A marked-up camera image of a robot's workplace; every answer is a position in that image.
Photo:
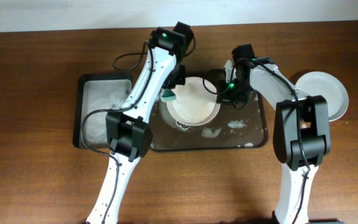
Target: sponge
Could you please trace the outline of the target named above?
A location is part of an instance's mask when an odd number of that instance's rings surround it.
[[[164,103],[166,103],[168,101],[175,100],[176,98],[177,98],[177,96],[171,90],[164,90],[164,92],[160,96],[161,101]]]

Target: plate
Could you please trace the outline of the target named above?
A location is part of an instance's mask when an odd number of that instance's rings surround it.
[[[207,88],[216,92],[216,87],[205,80]],[[200,77],[187,77],[186,85],[177,85],[172,90],[176,99],[167,102],[167,108],[173,118],[182,124],[199,126],[210,122],[221,107],[216,103],[217,95],[209,93]]]
[[[326,99],[329,121],[339,119],[349,106],[349,96],[344,85],[328,73],[306,73],[296,82],[296,86],[311,96],[321,95]]]

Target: wooden table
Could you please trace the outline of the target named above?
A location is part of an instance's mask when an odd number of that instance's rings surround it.
[[[137,52],[152,29],[0,33],[0,223],[82,223],[108,160],[71,144],[76,85]],[[291,81],[310,70],[340,79],[349,109],[331,123],[332,149],[311,191],[311,219],[358,223],[358,21],[194,27],[187,70],[219,68],[252,43]],[[125,58],[121,65],[137,59]],[[134,71],[139,74],[142,66]],[[278,203],[280,163],[270,141],[255,150],[149,153],[121,203],[123,223],[219,223],[269,218]]]

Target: white bowl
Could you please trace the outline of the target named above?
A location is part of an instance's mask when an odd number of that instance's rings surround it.
[[[216,92],[216,87],[205,80],[207,88]],[[177,121],[198,126],[210,122],[221,107],[216,103],[217,95],[205,90],[203,79],[200,77],[187,77],[186,85],[177,85],[173,90],[176,99],[167,102],[169,113]]]
[[[349,106],[349,96],[343,84],[324,72],[304,74],[295,84],[311,96],[323,96],[328,105],[328,120],[335,121],[343,116]]]

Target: table surface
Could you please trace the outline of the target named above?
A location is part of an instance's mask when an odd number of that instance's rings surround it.
[[[73,147],[76,86],[138,52],[152,29],[0,33],[0,223],[82,223],[108,160]],[[349,109],[330,124],[332,148],[314,178],[311,219],[358,223],[358,21],[194,27],[187,70],[219,68],[252,43],[292,82],[308,71],[337,77]],[[125,58],[130,66],[136,58]],[[139,74],[141,66],[134,71]],[[278,203],[280,163],[270,140],[256,150],[159,154],[140,161],[121,203],[121,223],[229,223],[269,218]]]

